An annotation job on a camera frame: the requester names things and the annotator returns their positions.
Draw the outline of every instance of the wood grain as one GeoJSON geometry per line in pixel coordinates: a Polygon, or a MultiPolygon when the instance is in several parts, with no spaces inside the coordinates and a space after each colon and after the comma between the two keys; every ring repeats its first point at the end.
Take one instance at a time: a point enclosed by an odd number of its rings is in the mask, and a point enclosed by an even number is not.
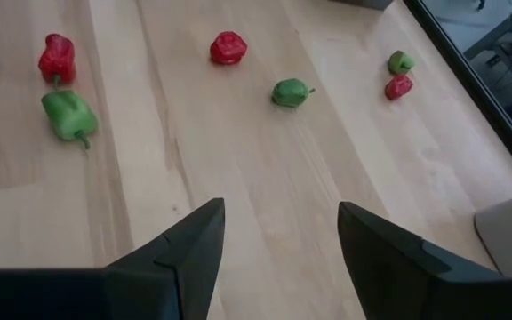
{"type": "Polygon", "coordinates": [[[402,1],[0,0],[0,268],[103,266],[206,200],[227,206],[211,319],[358,319],[336,208],[350,200],[491,267],[475,210],[512,197],[512,158],[402,1]],[[249,44],[218,67],[208,47],[249,44]],[[76,44],[92,149],[53,137],[44,36],[76,44]],[[396,49],[414,90],[384,99],[396,49]],[[274,84],[316,88],[295,112],[274,84]]]}

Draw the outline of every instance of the small green pepper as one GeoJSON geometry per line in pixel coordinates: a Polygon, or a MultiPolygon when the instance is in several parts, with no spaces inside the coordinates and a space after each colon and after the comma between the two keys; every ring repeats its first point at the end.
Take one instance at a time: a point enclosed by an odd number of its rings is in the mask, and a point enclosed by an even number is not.
{"type": "Polygon", "coordinates": [[[96,130],[98,119],[84,99],[67,90],[47,93],[41,102],[59,138],[78,139],[84,143],[85,148],[90,148],[90,142],[86,136],[96,130]]]}
{"type": "Polygon", "coordinates": [[[393,75],[405,75],[415,64],[411,56],[398,50],[388,59],[388,71],[393,75]]]}
{"type": "Polygon", "coordinates": [[[299,79],[283,80],[274,87],[272,101],[280,106],[296,108],[315,90],[316,89],[309,90],[299,79]]]}

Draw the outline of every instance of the wooden tabletop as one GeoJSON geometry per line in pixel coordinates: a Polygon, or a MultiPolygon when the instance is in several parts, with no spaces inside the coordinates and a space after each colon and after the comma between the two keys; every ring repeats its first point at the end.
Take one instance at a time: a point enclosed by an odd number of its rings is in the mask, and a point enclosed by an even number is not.
{"type": "Polygon", "coordinates": [[[491,267],[473,212],[512,197],[512,157],[399,0],[0,0],[0,268],[103,266],[216,196],[211,319],[359,319],[338,202],[491,267]],[[218,67],[229,29],[248,53],[218,67]],[[100,119],[89,151],[40,103],[52,32],[100,119]],[[417,66],[389,102],[395,50],[417,66]],[[316,92],[288,112],[269,95],[291,77],[316,92]]]}

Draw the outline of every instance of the glass pane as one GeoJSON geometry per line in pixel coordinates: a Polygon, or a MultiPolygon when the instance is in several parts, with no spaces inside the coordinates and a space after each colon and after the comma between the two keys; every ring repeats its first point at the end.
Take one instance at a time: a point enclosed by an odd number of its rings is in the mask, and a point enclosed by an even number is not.
{"type": "Polygon", "coordinates": [[[512,120],[512,0],[422,0],[512,120]]]}

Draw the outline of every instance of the small red pepper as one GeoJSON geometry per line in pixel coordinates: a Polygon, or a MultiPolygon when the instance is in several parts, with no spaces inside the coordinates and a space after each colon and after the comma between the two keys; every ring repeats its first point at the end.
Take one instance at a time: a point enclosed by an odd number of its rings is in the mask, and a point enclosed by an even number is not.
{"type": "Polygon", "coordinates": [[[211,59],[219,64],[231,65],[240,62],[248,45],[233,31],[224,31],[211,44],[211,59]]]}
{"type": "Polygon", "coordinates": [[[396,100],[408,93],[412,86],[412,80],[408,76],[395,76],[384,88],[384,93],[389,100],[396,100]]]}
{"type": "Polygon", "coordinates": [[[39,69],[47,83],[70,84],[75,79],[75,46],[66,37],[50,34],[45,40],[46,49],[44,49],[41,59],[39,59],[39,69]]]}

